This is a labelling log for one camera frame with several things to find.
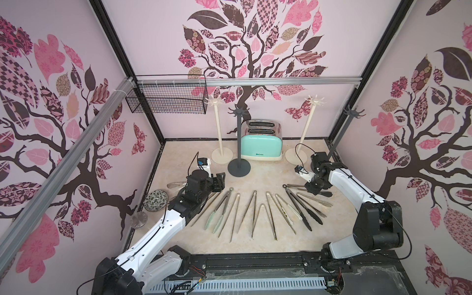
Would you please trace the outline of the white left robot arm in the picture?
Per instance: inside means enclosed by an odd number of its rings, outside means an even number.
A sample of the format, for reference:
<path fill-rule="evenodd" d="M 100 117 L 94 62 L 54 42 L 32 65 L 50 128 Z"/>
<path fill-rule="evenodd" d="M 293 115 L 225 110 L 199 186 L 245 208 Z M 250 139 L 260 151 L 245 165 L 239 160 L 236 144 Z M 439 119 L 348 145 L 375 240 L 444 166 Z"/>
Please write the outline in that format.
<path fill-rule="evenodd" d="M 165 253 L 161 250 L 203 210 L 210 194 L 225 188 L 225 180 L 225 173 L 213 175 L 206 170 L 194 170 L 161 219 L 139 241 L 116 258 L 104 258 L 99 263 L 91 293 L 143 295 L 165 278 L 185 274 L 190 254 L 180 247 Z"/>

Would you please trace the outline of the grey utensil rack stand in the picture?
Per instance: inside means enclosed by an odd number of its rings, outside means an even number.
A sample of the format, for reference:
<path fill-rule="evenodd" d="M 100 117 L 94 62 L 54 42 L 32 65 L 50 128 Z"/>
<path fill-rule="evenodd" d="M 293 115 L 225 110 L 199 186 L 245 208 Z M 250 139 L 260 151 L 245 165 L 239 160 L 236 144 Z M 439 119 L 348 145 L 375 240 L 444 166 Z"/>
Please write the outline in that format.
<path fill-rule="evenodd" d="M 248 111 L 235 106 L 231 109 L 231 114 L 237 118 L 237 157 L 228 163 L 228 172 L 238 178 L 247 176 L 251 170 L 250 163 L 242 158 L 242 120 L 243 115 Z"/>

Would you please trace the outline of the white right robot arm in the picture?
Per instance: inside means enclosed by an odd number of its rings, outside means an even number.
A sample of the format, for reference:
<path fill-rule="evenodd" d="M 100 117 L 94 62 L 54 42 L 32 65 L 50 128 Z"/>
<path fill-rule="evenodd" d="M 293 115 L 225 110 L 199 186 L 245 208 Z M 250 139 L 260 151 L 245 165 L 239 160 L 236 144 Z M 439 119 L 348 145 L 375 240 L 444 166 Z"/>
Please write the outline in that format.
<path fill-rule="evenodd" d="M 301 169 L 299 175 L 307 180 L 305 188 L 314 195 L 331 187 L 338 189 L 354 206 L 357 217 L 352 233 L 324 244 L 326 260 L 348 259 L 361 254 L 390 250 L 403 246 L 402 208 L 368 189 L 341 162 L 331 162 L 325 152 L 311 155 L 312 171 Z"/>

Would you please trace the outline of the black silicone tip tongs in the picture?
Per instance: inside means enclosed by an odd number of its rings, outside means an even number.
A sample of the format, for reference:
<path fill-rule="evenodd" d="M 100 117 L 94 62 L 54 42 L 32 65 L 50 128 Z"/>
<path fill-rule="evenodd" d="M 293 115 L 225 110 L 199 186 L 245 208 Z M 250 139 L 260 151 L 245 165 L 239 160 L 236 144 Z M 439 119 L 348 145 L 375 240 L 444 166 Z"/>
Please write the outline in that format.
<path fill-rule="evenodd" d="M 305 204 L 303 204 L 299 197 L 295 195 L 295 193 L 288 187 L 287 184 L 283 184 L 282 186 L 287 195 L 289 196 L 290 200 L 292 201 L 293 205 L 295 206 L 297 212 L 301 216 L 303 224 L 308 228 L 309 231 L 312 231 L 312 228 L 301 207 L 304 208 L 308 215 L 311 216 L 312 219 L 314 219 L 316 222 L 318 222 L 318 224 L 323 225 L 323 221 L 320 219 L 320 217 L 314 211 L 310 210 Z"/>

